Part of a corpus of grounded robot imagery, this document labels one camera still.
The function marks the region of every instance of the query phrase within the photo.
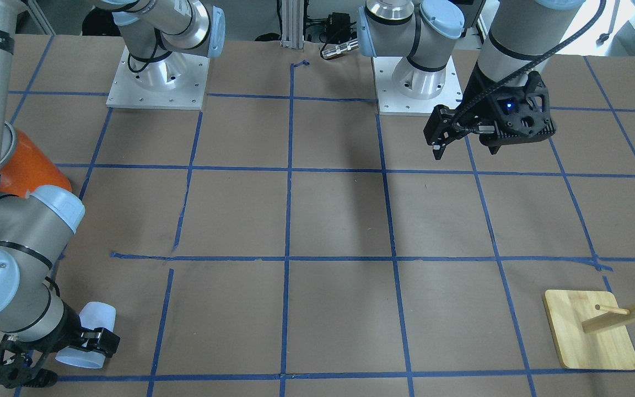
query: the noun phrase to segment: wooden dowel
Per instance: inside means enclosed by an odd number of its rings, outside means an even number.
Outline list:
[[[603,304],[595,304],[594,308],[601,310],[602,312],[617,313],[617,314],[631,314],[631,310],[622,309],[621,307],[605,306]]]
[[[635,323],[635,304],[628,307],[630,313],[628,315],[617,313],[605,313],[582,322],[582,329],[586,334],[595,334],[596,332],[614,329],[618,326]]]

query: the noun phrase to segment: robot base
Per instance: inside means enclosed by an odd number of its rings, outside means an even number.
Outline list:
[[[396,65],[401,61],[400,56],[379,56],[373,58],[374,81],[379,98],[379,114],[395,116],[430,116],[433,108],[443,104],[449,108],[456,108],[462,101],[462,90],[457,79],[452,58],[448,61],[443,90],[431,100],[416,100],[403,95],[396,89],[391,76]]]
[[[148,88],[142,86],[136,81],[138,74],[129,71],[126,65],[128,54],[128,50],[124,48],[106,100],[109,108],[202,110],[209,58],[174,53],[172,56],[182,56],[187,70],[174,81],[171,89],[152,90],[152,85]]]

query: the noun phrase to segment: orange bucket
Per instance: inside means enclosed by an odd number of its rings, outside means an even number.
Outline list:
[[[33,142],[20,130],[15,130],[16,137],[10,126],[5,133],[11,133],[11,147],[2,161],[6,163],[0,169],[2,181],[0,191],[25,197],[28,192],[38,187],[51,184],[67,191],[73,191],[68,178],[60,172]]]

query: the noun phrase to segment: white mounting plate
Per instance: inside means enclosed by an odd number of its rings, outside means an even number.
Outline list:
[[[128,54],[124,47],[109,97],[106,98],[108,108],[202,110],[209,58],[182,53],[190,68],[187,80],[194,81],[194,84],[180,85],[168,91],[151,91],[134,81],[134,73],[126,66]]]
[[[378,56],[373,58],[374,81],[379,98],[379,114],[395,116],[430,116],[436,105],[456,108],[462,101],[462,90],[454,70],[452,57],[448,60],[443,90],[431,100],[416,100],[401,94],[396,89],[391,75],[401,58],[399,56]]]

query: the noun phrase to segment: wooden stand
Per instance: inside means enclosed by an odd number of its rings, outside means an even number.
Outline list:
[[[625,327],[635,322],[635,304],[621,308],[607,291],[561,289],[545,291],[543,301],[562,367],[635,369],[635,350]]]

